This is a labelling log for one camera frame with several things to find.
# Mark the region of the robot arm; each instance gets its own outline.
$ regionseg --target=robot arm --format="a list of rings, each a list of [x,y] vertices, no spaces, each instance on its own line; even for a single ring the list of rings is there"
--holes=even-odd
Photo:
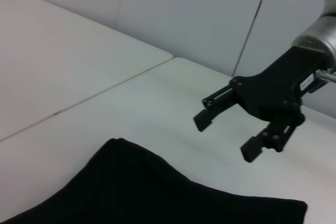
[[[336,0],[325,0],[322,16],[292,43],[292,47],[262,73],[234,77],[228,86],[202,100],[204,110],[195,118],[205,130],[220,113],[239,104],[250,115],[270,122],[240,149],[252,162],[262,148],[282,152],[305,117],[301,97],[328,81],[336,82]]]

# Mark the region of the black fabric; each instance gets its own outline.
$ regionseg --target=black fabric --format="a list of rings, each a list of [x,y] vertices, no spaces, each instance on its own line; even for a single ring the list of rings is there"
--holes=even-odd
[[[202,186],[150,151],[111,139],[62,190],[3,223],[299,224],[306,210],[301,201]]]

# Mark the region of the wall seam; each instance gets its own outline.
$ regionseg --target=wall seam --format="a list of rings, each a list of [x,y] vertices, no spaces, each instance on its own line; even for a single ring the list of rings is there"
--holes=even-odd
[[[238,57],[238,60],[237,60],[236,66],[235,66],[235,68],[234,68],[234,70],[233,70],[233,73],[232,73],[232,75],[231,75],[231,76],[233,76],[233,77],[234,77],[234,76],[235,76],[235,74],[236,74],[236,71],[237,71],[238,65],[239,65],[239,63],[240,63],[240,60],[241,60],[241,58],[242,58],[242,55],[243,55],[243,53],[244,53],[244,50],[245,50],[245,47],[246,47],[247,41],[248,41],[248,39],[249,39],[249,36],[250,36],[250,34],[251,34],[251,32],[252,32],[252,29],[253,29],[254,23],[255,23],[255,21],[256,21],[256,19],[257,19],[257,16],[258,16],[258,14],[259,14],[259,11],[260,11],[260,8],[261,8],[261,5],[262,5],[263,1],[264,1],[264,0],[260,0],[260,2],[259,2],[259,5],[258,5],[258,8],[257,8],[257,11],[256,11],[256,13],[255,13],[255,15],[254,15],[254,18],[253,18],[253,21],[252,21],[252,23],[251,23],[250,29],[249,29],[249,31],[248,31],[248,33],[247,33],[247,36],[246,36],[246,39],[245,39],[245,41],[244,41],[244,44],[243,44],[242,50],[240,51],[240,54],[239,54],[239,57]]]
[[[119,18],[119,14],[120,14],[120,5],[121,5],[121,0],[119,0],[119,2],[118,2],[117,14],[116,14],[116,17],[114,18],[114,28],[115,28],[115,30],[117,30],[118,18]]]

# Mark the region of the black cloth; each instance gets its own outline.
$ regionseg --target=black cloth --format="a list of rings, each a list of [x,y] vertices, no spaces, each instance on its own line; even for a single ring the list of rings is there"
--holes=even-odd
[[[3,223],[299,224],[306,210],[301,201],[208,188],[150,151],[111,139],[62,190]]]

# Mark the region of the white table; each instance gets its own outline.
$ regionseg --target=white table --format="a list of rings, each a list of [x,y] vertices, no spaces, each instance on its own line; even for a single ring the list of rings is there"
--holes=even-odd
[[[0,0],[0,140],[171,58],[42,0]]]
[[[201,99],[230,77],[173,59],[0,143],[0,221],[44,201],[110,138],[162,156],[189,179],[233,194],[304,200],[307,224],[335,223],[336,120],[303,108],[307,121],[283,153],[253,163],[240,147],[267,124],[234,106],[203,133]]]

